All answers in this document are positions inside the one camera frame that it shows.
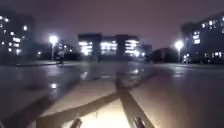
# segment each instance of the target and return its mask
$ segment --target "wet pavement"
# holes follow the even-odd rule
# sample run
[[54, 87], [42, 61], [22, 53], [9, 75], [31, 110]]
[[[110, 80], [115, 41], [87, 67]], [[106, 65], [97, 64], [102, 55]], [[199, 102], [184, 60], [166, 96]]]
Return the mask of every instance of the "wet pavement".
[[83, 63], [1, 67], [0, 75], [0, 102], [5, 103], [0, 119], [6, 128], [23, 128], [36, 118], [37, 127], [57, 128], [77, 115], [85, 120], [109, 110], [104, 107], [113, 102], [131, 128], [136, 117], [150, 128], [224, 126], [222, 67]]

